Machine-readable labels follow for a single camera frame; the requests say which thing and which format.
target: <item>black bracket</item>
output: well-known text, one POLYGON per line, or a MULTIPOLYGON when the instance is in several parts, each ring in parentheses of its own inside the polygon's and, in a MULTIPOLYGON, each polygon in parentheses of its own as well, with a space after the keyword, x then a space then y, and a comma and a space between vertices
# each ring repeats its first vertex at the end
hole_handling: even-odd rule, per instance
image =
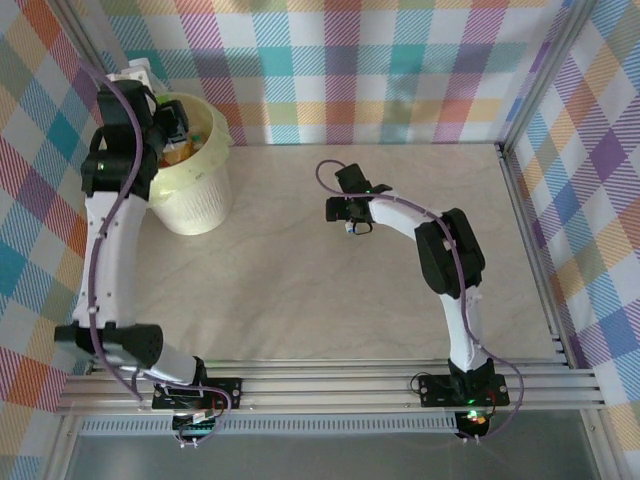
POLYGON ((418 393, 422 407, 504 407, 509 405, 509 392, 504 375, 494 374, 484 390, 469 395, 464 400, 451 386, 450 375, 420 375, 418 393))
MULTIPOLYGON (((240 408, 242 398, 241 378, 205 378, 200 385, 205 387, 215 387, 224 390, 231 397, 231 409, 240 408)), ((180 390, 162 386, 160 383, 154 385, 153 410, 204 410, 227 408, 224 397, 212 392, 200 392, 192 390, 180 390)))

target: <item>beige tabletop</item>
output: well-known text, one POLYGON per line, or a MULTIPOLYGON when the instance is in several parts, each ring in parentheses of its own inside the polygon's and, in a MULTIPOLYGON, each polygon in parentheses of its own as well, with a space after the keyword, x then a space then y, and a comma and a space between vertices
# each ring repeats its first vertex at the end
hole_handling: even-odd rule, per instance
MULTIPOLYGON (((138 322, 205 359, 447 358, 439 298, 415 243, 384 226, 355 237, 327 223, 314 179, 324 158, 375 185, 467 214, 486 257, 486 345, 510 358, 553 348, 493 146, 236 147, 231 215, 196 237, 149 211, 138 243, 138 322)), ((333 180, 333 167, 323 177, 333 180)))

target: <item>purple cable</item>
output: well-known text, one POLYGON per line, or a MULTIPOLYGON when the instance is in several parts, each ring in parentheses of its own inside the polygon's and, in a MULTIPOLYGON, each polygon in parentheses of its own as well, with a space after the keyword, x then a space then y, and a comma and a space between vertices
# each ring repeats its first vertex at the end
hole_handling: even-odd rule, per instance
POLYGON ((136 397, 136 399, 139 402, 142 402, 142 395, 138 393, 138 390, 135 387, 135 384, 129 385, 124 380, 124 378, 120 376, 120 374, 118 373, 118 370, 113 365, 111 365, 111 363, 109 363, 109 360, 107 359, 107 355, 104 349, 102 348, 102 344, 100 343, 100 337, 98 336, 98 327, 96 325, 96 296, 95 296, 96 269, 98 266, 98 257, 100 253, 100 247, 102 246, 102 241, 105 239, 107 235, 107 229, 109 228, 109 225, 111 224, 114 217, 116 216, 116 213, 120 208, 120 205, 124 201, 125 197, 129 194, 129 190, 131 190, 131 185, 133 185, 136 175, 138 175, 138 170, 140 170, 140 164, 142 162, 142 148, 143 148, 142 130, 140 129, 140 123, 136 118, 136 114, 134 113, 133 109, 131 108, 131 105, 129 104, 126 97, 123 95, 123 93, 120 91, 120 89, 116 87, 115 84, 111 82, 104 73, 98 71, 93 66, 86 63, 85 61, 80 60, 80 67, 85 72, 87 72, 90 76, 92 76, 95 80, 103 83, 116 96, 116 98, 122 104, 122 108, 124 108, 125 112, 127 112, 127 116, 131 121, 131 125, 133 126, 133 132, 136 136, 136 153, 133 159, 133 165, 131 166, 131 171, 129 172, 129 176, 127 177, 127 180, 125 181, 122 189, 120 190, 120 194, 118 195, 118 198, 116 199, 113 206, 111 207, 111 210, 109 210, 109 213, 105 217, 104 222, 102 223, 102 226, 98 231, 98 237, 93 243, 93 249, 91 250, 91 259, 89 261, 89 275, 87 279, 87 283, 88 283, 87 295, 89 297, 88 299, 89 300, 89 307, 88 307, 89 334, 91 335, 91 343, 93 345, 93 349, 96 352, 96 355, 98 355, 98 358, 104 365, 104 368, 113 376, 113 378, 115 378, 123 387, 125 387, 129 392, 131 392, 131 394, 134 397, 136 397))
MULTIPOLYGON (((225 392, 224 390, 222 390, 221 388, 217 388, 217 387, 206 387, 203 385, 200 386, 196 386, 196 385, 181 385, 179 383, 175 383, 175 382, 169 382, 167 380, 163 380, 161 378, 158 377, 154 377, 153 375, 149 375, 147 373, 143 374, 144 378, 146 378, 147 380, 151 380, 153 382, 159 383, 161 385, 167 385, 169 387, 172 388, 179 388, 180 390, 191 390, 191 391, 198 391, 198 392, 212 392, 212 393, 217 393, 219 395, 222 395, 227 403, 227 408, 225 408, 224 410, 224 416, 220 418, 220 420, 216 420, 216 426, 213 430, 211 430, 211 432, 207 433, 204 437, 201 437, 200 439, 198 439, 197 441, 194 441, 192 443, 192 445, 194 447, 197 447, 199 445, 202 445, 204 442, 206 442, 207 440, 209 440, 213 434, 220 428, 220 426, 227 421, 227 418, 229 417, 229 414, 231 413, 231 406, 233 405, 233 401, 231 400, 231 396, 225 392)), ((178 438, 180 439, 180 443, 183 445, 188 445, 188 443, 182 438, 182 431, 178 432, 178 438)))
MULTIPOLYGON (((400 205, 404 205, 405 207, 409 207, 421 213, 425 217, 429 217, 430 219, 434 220, 438 224, 442 232, 444 233, 444 236, 449 242, 449 244, 455 245, 455 241, 451 236, 451 232, 449 231, 449 228, 447 227, 447 225, 442 221, 442 219, 437 215, 433 214, 432 212, 430 212, 429 210, 427 210, 426 208, 421 207, 420 205, 410 202, 409 200, 405 200, 404 198, 394 197, 392 195, 374 194, 374 193, 344 193, 329 187, 320 178, 320 168, 327 163, 333 163, 343 168, 346 166, 344 163, 338 160, 333 160, 333 159, 326 159, 318 163, 318 165, 316 166, 316 180, 318 181, 320 186, 324 188, 326 191, 334 195, 339 195, 345 198, 380 198, 381 200, 390 200, 392 202, 399 203, 400 205)), ((464 324, 464 329, 467 335, 473 341, 476 347, 478 347, 482 352, 484 352, 484 354, 487 355, 487 357, 511 368, 518 376, 518 382, 520 384, 520 394, 518 396, 518 401, 516 402, 515 407, 513 408, 513 410, 511 411, 511 413, 509 414, 509 416, 507 417, 507 419, 504 421, 502 425, 500 425, 493 432, 488 433, 483 437, 483 439, 486 440, 495 436, 498 432, 501 432, 502 430, 504 430, 511 423, 511 421, 513 420, 513 417, 515 417, 515 415, 518 413, 518 411, 520 410, 520 407, 522 407, 522 402, 524 401, 524 377, 522 376, 522 373, 520 372, 518 367, 516 367, 513 363, 509 362, 508 360, 504 360, 503 358, 500 358, 494 355, 493 353, 491 353, 489 350, 487 350, 480 343, 480 340, 478 340, 478 338, 473 334, 473 332, 471 331, 471 328, 469 328, 469 319, 467 318, 467 293, 466 293, 466 286, 464 283, 464 272, 462 271, 462 263, 460 262, 460 256, 458 255, 458 251, 455 248, 452 248, 451 252, 453 256, 453 263, 455 264, 455 267, 456 267, 456 274, 458 275, 458 282, 460 283, 460 303, 461 303, 460 310, 462 313, 462 322, 464 324)))

